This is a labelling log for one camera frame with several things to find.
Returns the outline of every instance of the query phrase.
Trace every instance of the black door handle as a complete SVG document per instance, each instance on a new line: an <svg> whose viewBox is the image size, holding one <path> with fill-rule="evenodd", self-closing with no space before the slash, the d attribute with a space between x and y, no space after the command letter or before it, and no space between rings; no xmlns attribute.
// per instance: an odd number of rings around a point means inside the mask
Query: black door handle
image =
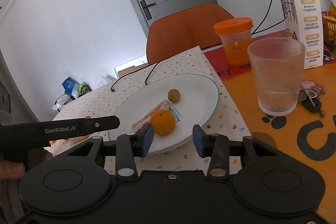
<svg viewBox="0 0 336 224"><path fill-rule="evenodd" d="M145 0L142 0L142 1L140 1L140 4L141 4L141 7L142 7L142 9L143 9L143 11L144 11L144 13L145 13L145 16L146 16L147 20L152 19L152 15L151 15L151 13L149 12L148 7L151 7L151 6L153 6L153 5L156 5L156 3L146 4L146 1L145 1Z"/></svg>

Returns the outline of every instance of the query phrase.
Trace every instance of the orange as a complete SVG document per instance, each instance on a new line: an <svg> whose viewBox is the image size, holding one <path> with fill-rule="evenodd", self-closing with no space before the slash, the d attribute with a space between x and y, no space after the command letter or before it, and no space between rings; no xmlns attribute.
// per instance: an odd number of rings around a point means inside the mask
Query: orange
<svg viewBox="0 0 336 224"><path fill-rule="evenodd" d="M169 110L158 110L154 112L150 121L154 126L154 133L157 135L167 135L175 128L175 117Z"/></svg>

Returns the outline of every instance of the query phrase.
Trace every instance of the keychain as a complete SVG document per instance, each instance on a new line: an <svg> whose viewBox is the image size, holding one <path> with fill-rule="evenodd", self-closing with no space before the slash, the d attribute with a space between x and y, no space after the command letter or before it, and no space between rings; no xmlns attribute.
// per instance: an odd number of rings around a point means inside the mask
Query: keychain
<svg viewBox="0 0 336 224"><path fill-rule="evenodd" d="M322 103L319 100L319 96L325 93L324 87L315 81L302 80L298 101L310 112L319 112L320 116L324 117L326 112L322 110Z"/></svg>

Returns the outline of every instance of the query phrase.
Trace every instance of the glass rim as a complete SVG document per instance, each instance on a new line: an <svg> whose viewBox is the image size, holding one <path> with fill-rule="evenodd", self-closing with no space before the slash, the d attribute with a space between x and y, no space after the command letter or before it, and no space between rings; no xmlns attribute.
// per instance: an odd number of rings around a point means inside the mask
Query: glass rim
<svg viewBox="0 0 336 224"><path fill-rule="evenodd" d="M299 52L298 55L295 55L295 56L288 56L288 57L284 57L284 58L268 58L268 57L262 57L262 56L258 56L256 54L254 54L252 51L251 51L251 47L253 46L253 44L256 44L257 42L260 42L260 41L264 41L264 40L287 40L287 41L294 41L295 43L300 43L301 44L301 50L302 52ZM254 57L257 57L257 58L260 58L260 59L265 59L265 60L292 60L294 58L296 58L297 56L301 55L301 54L305 54L306 52L306 47L305 45L300 42L299 40L296 40L296 39L293 39L293 38L290 38L290 37L266 37L266 38L262 38L262 39L259 39L259 40L256 40L256 41L253 41L248 47L247 47L247 53L248 54L251 54L253 55Z"/></svg>

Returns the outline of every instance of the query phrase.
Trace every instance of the carton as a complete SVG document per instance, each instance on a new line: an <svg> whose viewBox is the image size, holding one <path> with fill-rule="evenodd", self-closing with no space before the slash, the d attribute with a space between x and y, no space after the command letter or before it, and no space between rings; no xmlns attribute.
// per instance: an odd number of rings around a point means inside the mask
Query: carton
<svg viewBox="0 0 336 224"><path fill-rule="evenodd" d="M304 69L323 65L323 23L320 0L280 0L286 35L306 47Z"/></svg>

